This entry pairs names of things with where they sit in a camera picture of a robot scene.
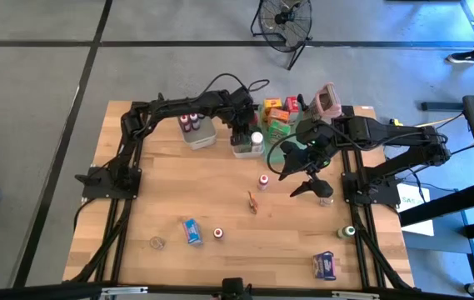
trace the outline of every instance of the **wooden table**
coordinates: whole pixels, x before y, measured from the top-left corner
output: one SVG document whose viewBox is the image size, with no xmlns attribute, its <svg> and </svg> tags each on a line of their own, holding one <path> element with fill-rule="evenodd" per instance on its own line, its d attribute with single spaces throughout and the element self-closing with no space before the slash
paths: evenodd
<svg viewBox="0 0 474 300">
<path fill-rule="evenodd" d="M 95 164 L 104 164 L 116 153 L 120 117 L 130 106 L 130 102 L 109 103 Z M 355 107 L 355 113 L 375 117 L 372 107 Z M 141 190 L 132 205 L 119 282 L 216 287 L 223 278 L 242 277 L 260 288 L 362 288 L 354 239 L 336 236 L 338 228 L 352 223 L 342 196 L 341 155 L 318 174 L 335 190 L 332 206 L 321 207 L 312 192 L 289 197 L 307 180 L 303 172 L 279 182 L 263 157 L 236 159 L 229 146 L 230 131 L 219 119 L 213 122 L 216 144 L 196 151 L 183 142 L 175 119 L 163 120 L 146 138 L 140 162 Z M 380 148 L 362 156 L 367 166 L 384 161 Z M 271 179 L 264 192 L 257 190 L 261 174 Z M 248 190 L 256 195 L 257 215 L 249 211 Z M 100 246 L 109 203 L 97 199 L 81 212 L 64 279 L 77 275 Z M 382 252 L 403 280 L 413 284 L 397 214 L 381 205 L 372 207 Z M 182 222 L 189 218 L 200 224 L 201 247 L 187 244 Z M 212 235 L 219 227 L 224 230 L 222 241 Z M 153 236 L 167 241 L 162 251 L 149 246 Z M 107 279 L 113 251 L 107 258 Z M 324 251 L 335 255 L 336 281 L 313 277 L 311 257 Z M 372 255 L 367 249 L 366 258 L 375 286 Z"/>
</svg>

